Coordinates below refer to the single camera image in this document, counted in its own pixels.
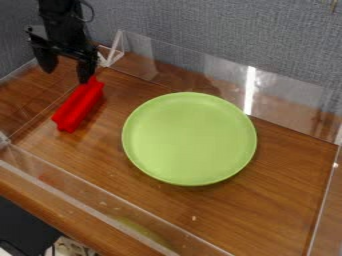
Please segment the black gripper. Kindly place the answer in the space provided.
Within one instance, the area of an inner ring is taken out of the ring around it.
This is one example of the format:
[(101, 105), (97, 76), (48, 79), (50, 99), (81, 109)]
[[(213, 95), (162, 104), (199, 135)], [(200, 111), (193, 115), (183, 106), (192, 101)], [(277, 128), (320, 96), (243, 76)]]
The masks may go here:
[(97, 66), (97, 50), (88, 39), (84, 22), (73, 17), (45, 19), (41, 25), (28, 25), (25, 33), (42, 71), (53, 72), (58, 55), (69, 57), (77, 60), (78, 82), (86, 83)]

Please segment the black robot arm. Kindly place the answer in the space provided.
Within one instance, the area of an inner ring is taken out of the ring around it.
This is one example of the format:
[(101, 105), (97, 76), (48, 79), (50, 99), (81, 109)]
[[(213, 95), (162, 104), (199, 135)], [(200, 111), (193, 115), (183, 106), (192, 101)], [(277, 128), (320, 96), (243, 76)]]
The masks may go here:
[(52, 73), (64, 56), (77, 61), (76, 73), (80, 83), (86, 83), (97, 66), (97, 47), (92, 43), (82, 8), (92, 6), (85, 0), (37, 0), (41, 25), (28, 25), (25, 33), (33, 56), (42, 71)]

